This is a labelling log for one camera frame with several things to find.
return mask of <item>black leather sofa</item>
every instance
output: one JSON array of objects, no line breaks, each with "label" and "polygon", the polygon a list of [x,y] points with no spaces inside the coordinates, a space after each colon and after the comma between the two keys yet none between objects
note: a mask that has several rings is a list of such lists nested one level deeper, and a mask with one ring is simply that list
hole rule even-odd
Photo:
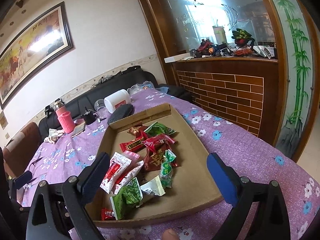
[{"label": "black leather sofa", "polygon": [[[88,109],[94,109],[94,103],[98,99],[103,99],[120,89],[127,90],[133,85],[142,84],[145,81],[151,81],[155,88],[168,87],[169,95],[192,102],[191,94],[184,88],[167,84],[158,84],[153,74],[143,71],[140,66],[133,66],[123,72],[117,73],[112,79],[97,85],[77,98],[71,100],[66,104],[66,108],[71,112],[73,120],[79,119],[81,114],[85,113],[85,106]],[[49,135],[49,128],[57,130],[61,129],[57,115],[54,112],[50,113],[48,118],[43,118],[39,123],[42,140]]]}]

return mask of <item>floral tablecloth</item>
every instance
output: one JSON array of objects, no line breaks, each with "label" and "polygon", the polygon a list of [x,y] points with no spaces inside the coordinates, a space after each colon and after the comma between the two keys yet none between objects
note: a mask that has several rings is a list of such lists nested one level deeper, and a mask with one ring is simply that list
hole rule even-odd
[{"label": "floral tablecloth", "polygon": [[[208,152],[216,152],[239,176],[247,176],[251,181],[259,183],[277,180],[288,209],[291,239],[302,236],[320,206],[319,184],[308,173],[277,149],[241,127],[213,116],[191,103],[153,89],[132,96],[135,113],[162,103],[170,103],[175,107]],[[96,121],[74,138],[66,134],[55,145],[43,143],[31,161],[44,156],[36,163],[36,167],[32,165],[30,168],[37,180],[25,185],[22,205],[31,205],[39,181],[45,179],[49,183],[64,182],[69,176],[79,175],[86,166],[91,165],[107,126],[107,119],[101,123]],[[99,230],[105,239],[159,240],[163,231],[168,228],[173,228],[181,240],[212,239],[230,210],[231,205],[222,201],[194,215],[163,224]],[[240,239],[245,237],[254,211],[252,208]],[[71,236],[79,239],[74,229],[71,230]]]}]

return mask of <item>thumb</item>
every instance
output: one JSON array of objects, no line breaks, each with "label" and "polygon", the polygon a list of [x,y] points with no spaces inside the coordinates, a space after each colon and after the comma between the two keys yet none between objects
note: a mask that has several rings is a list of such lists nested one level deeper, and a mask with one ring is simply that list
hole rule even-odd
[{"label": "thumb", "polygon": [[173,229],[167,229],[162,234],[162,240],[180,240],[180,238]]}]

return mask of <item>brown cushion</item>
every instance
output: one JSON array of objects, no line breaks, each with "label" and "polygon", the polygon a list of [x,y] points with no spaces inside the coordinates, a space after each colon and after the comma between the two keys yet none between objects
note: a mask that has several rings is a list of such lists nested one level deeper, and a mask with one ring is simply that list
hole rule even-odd
[{"label": "brown cushion", "polygon": [[3,149],[4,169],[12,178],[20,176],[28,167],[41,144],[40,132],[32,122],[17,133]]}]

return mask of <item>glass partition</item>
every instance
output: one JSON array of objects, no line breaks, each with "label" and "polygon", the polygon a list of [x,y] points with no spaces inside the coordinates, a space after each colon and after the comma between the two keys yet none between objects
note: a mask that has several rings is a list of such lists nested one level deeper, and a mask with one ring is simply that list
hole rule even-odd
[{"label": "glass partition", "polygon": [[199,47],[202,39],[219,43],[214,35],[219,29],[216,27],[224,28],[228,43],[234,41],[231,36],[236,28],[251,33],[256,41],[275,42],[262,0],[168,0],[168,3],[182,40],[181,50]]}]

